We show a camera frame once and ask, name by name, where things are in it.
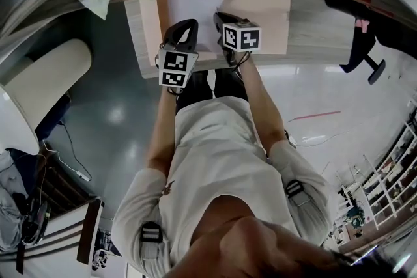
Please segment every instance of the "hair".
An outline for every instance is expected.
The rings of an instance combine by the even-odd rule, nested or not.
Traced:
[[[363,258],[361,261],[353,264],[354,260],[345,255],[333,252],[336,265],[327,268],[319,268],[310,263],[300,262],[303,271],[303,277],[320,277],[320,278],[407,278],[403,270],[393,272],[394,265],[383,259],[378,253]],[[272,266],[263,266],[261,268],[263,278],[280,278],[282,273],[278,272]]]

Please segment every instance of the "cable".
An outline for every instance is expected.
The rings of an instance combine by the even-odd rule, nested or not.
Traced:
[[[180,96],[182,94],[182,89],[180,90],[180,92],[174,92],[173,87],[168,87],[167,89],[168,93],[175,95],[175,96]]]
[[[59,152],[57,151],[57,150],[48,150],[48,148],[46,147],[46,143],[45,143],[45,141],[43,141],[44,142],[44,146],[45,146],[45,149],[48,151],[48,152],[53,152],[53,153],[56,153],[56,154],[58,154],[58,159],[59,159],[59,161],[60,162],[62,162],[64,165],[66,165],[69,169],[71,169],[72,171],[74,171],[75,173],[77,173],[78,171],[77,170],[75,170],[74,168],[71,168],[70,166],[68,166],[63,160],[61,160],[61,157],[60,157],[60,155],[59,155]]]
[[[77,159],[77,156],[76,156],[76,153],[75,153],[75,151],[74,151],[74,145],[72,144],[72,140],[71,140],[71,136],[70,136],[70,133],[68,132],[68,129],[66,128],[66,125],[63,123],[63,126],[64,126],[64,129],[65,129],[65,132],[66,132],[66,134],[67,134],[67,136],[68,136],[68,139],[70,140],[70,144],[71,144],[71,151],[72,151],[72,155],[74,156],[74,159],[84,168],[84,170],[85,170],[85,172],[89,175],[89,178],[90,178],[90,180],[92,180],[93,179],[93,177],[91,176],[91,174],[90,174],[90,172],[88,171],[88,169],[87,168],[85,168],[85,166],[81,163],[81,162],[79,162],[79,159]]]
[[[252,51],[247,51],[245,52],[245,54],[243,55],[243,57],[239,60],[239,62],[237,63],[237,65],[235,66],[235,68],[233,69],[234,72],[237,71],[237,69],[239,68],[240,65],[242,65],[244,62],[246,62],[249,58],[250,55],[252,54]]]
[[[47,167],[45,166],[44,169],[45,169],[44,177],[42,179],[42,183],[40,184],[40,191],[39,191],[39,208],[38,208],[38,213],[39,213],[40,207],[42,205],[42,187],[44,186],[44,181],[45,181]]]
[[[16,160],[14,160],[13,163],[10,166],[8,166],[7,168],[2,169],[1,171],[5,171],[6,169],[11,168],[17,161],[22,159],[24,156],[33,156],[33,155],[32,154],[24,154],[24,155],[18,157]],[[42,156],[45,159],[45,161],[48,160],[48,159],[46,159],[45,155],[43,155],[43,154],[35,154],[34,156]]]
[[[344,132],[340,132],[340,133],[336,133],[333,136],[327,138],[325,141],[322,141],[321,143],[317,143],[317,144],[314,144],[314,145],[306,145],[306,146],[304,146],[304,145],[296,145],[296,146],[297,147],[308,148],[308,147],[315,147],[315,146],[323,145],[323,144],[327,143],[329,140],[333,139],[334,137],[337,137],[339,135],[344,135],[346,133],[352,132],[355,128],[357,128],[357,127],[359,127],[359,126],[361,126],[361,125],[363,125],[365,123],[368,123],[370,119],[375,118],[376,116],[379,116],[381,114],[383,114],[383,112],[382,111],[379,111],[378,113],[374,114],[373,116],[368,117],[367,119],[363,120],[361,123],[358,123],[358,124],[356,124],[354,126],[351,126],[351,128],[349,130],[344,131]]]
[[[353,166],[353,169],[355,170],[355,171],[357,171],[363,178],[365,178],[366,179],[366,177],[365,177],[365,175],[364,174],[362,174],[357,168],[356,168],[356,166]]]
[[[329,161],[329,162],[327,163],[327,165],[324,167],[324,169],[323,169],[323,171],[321,172],[321,174],[320,174],[320,175],[323,175],[324,171],[325,171],[325,170],[326,170],[326,168],[330,165],[330,163],[331,163],[331,161]]]

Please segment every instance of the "floor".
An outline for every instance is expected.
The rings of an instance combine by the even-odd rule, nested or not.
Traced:
[[[94,58],[70,89],[72,107],[65,123],[78,159],[93,176],[89,183],[80,182],[103,198],[101,226],[110,228],[135,173],[144,166],[160,88],[156,79],[141,77],[123,4],[112,4],[106,21],[86,10],[63,16],[24,51],[41,54],[74,37],[90,45]],[[351,74],[324,65],[260,68],[300,153],[336,189],[353,182],[350,167],[365,172],[364,154],[375,163],[384,153],[411,110],[412,93],[405,91],[417,89],[417,60],[380,45],[370,55],[387,62],[373,86],[367,83],[367,64]],[[62,126],[49,142],[63,161],[81,168]]]

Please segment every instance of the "wooden table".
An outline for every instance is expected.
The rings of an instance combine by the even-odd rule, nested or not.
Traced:
[[[125,2],[142,76],[158,77],[158,69],[151,65],[138,0]],[[347,64],[351,54],[354,18],[328,8],[324,0],[291,0],[289,39],[286,55],[252,55],[255,64]],[[198,61],[195,70],[228,67],[223,55],[216,59]]]

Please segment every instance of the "white t-shirt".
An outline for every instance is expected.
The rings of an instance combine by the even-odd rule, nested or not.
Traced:
[[[175,131],[168,179],[155,169],[138,172],[113,222],[113,242],[141,273],[167,273],[190,248],[207,206],[221,195],[243,200],[258,219],[323,242],[336,211],[332,190],[287,141],[275,143],[272,165],[266,162],[247,101],[228,96],[189,105],[178,112]],[[304,185],[298,202],[285,194],[294,179]],[[147,221],[161,226],[163,242],[139,241]]]

